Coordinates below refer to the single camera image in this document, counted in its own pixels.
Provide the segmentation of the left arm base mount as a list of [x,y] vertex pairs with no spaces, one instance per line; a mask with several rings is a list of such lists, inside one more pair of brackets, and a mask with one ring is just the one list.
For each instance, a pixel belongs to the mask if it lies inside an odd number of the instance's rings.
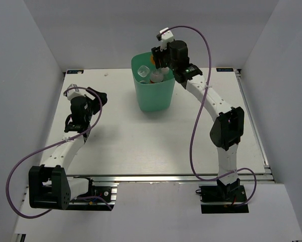
[[68,211],[111,211],[116,201],[117,185],[89,181],[88,192],[72,199]]

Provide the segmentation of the orange juice bottle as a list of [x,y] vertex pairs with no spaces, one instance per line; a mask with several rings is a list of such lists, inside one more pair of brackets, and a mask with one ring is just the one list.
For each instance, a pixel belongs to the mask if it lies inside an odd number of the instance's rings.
[[150,61],[151,61],[151,63],[152,63],[153,65],[155,65],[155,60],[154,60],[154,56],[153,56],[153,55],[150,56]]

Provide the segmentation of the bottle green blue label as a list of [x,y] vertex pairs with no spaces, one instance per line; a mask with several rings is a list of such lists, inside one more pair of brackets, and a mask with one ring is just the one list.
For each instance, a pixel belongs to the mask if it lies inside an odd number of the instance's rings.
[[142,65],[138,68],[137,73],[140,77],[145,78],[149,75],[150,69],[147,66]]

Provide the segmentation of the bottle red label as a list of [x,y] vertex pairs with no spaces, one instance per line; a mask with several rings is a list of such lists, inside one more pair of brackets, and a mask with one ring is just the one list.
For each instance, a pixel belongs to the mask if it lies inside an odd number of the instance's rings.
[[150,82],[151,83],[160,83],[164,79],[164,74],[161,69],[153,70],[150,73]]

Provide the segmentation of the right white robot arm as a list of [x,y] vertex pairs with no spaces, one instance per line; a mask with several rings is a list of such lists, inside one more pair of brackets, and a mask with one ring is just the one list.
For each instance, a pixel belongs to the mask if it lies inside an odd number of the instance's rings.
[[169,68],[175,80],[201,103],[213,120],[209,136],[217,148],[218,177],[217,195],[229,201],[235,195],[240,180],[237,174],[236,153],[241,136],[244,134],[245,112],[233,107],[209,86],[209,78],[190,62],[188,47],[184,41],[174,40],[165,48],[151,49],[156,68]]

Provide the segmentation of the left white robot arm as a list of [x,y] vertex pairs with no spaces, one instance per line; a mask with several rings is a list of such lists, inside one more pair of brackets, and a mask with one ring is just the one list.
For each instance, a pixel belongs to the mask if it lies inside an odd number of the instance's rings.
[[31,208],[66,210],[77,197],[84,201],[95,198],[96,189],[91,179],[67,177],[71,162],[89,137],[92,116],[100,113],[101,107],[107,103],[106,93],[92,88],[88,89],[88,93],[93,97],[71,85],[65,94],[71,104],[71,113],[65,120],[63,142],[40,166],[29,170]]

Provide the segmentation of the green plastic bin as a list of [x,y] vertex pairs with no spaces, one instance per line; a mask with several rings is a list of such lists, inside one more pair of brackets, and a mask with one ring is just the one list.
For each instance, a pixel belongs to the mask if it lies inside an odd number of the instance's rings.
[[160,83],[150,82],[150,73],[147,77],[142,78],[138,75],[137,70],[140,66],[145,65],[150,69],[158,70],[150,61],[150,52],[138,54],[131,59],[131,70],[133,73],[136,97],[138,105],[143,112],[161,111],[169,108],[175,79],[173,73],[169,70],[167,75]]

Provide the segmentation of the aluminium frame rail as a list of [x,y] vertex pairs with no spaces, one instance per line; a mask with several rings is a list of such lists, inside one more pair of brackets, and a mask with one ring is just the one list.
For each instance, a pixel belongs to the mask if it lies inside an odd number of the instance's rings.
[[[90,178],[95,182],[201,182],[191,175],[142,175],[142,176],[67,176],[67,178]],[[250,174],[240,174],[238,178],[241,182],[254,182],[254,176]],[[275,183],[272,174],[257,174],[258,183]]]

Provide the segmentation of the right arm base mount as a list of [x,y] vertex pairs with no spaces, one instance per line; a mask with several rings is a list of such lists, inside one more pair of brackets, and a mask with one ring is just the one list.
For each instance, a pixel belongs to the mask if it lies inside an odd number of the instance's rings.
[[227,197],[223,197],[218,186],[200,186],[196,194],[200,196],[202,214],[249,213],[247,204],[240,206],[247,200],[244,186],[240,186]]

